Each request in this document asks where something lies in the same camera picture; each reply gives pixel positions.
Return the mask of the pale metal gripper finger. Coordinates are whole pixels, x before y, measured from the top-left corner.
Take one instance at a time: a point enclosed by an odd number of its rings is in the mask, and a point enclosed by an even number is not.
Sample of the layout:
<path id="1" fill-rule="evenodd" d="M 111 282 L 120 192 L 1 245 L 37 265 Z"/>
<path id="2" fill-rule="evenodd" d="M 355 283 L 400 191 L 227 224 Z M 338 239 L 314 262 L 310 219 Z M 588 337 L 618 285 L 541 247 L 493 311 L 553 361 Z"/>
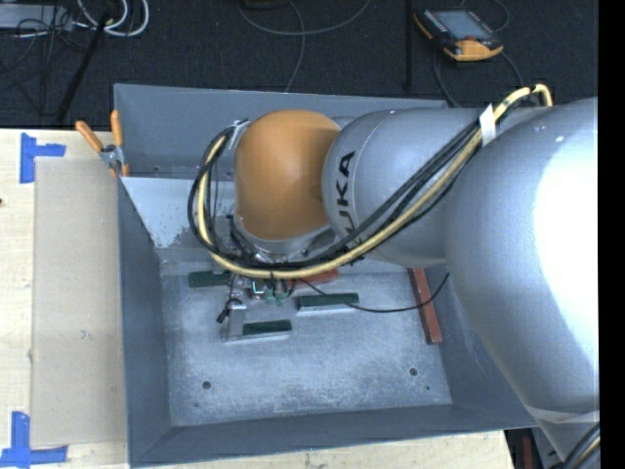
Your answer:
<path id="1" fill-rule="evenodd" d="M 220 337 L 224 342 L 233 342 L 243 337 L 245 306 L 233 305 L 225 309 L 224 321 L 220 328 Z"/>

